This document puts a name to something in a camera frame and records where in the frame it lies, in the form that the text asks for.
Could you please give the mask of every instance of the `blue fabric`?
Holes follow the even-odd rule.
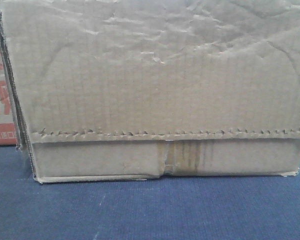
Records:
[[[44,184],[0,147],[0,240],[300,239],[297,177]]]

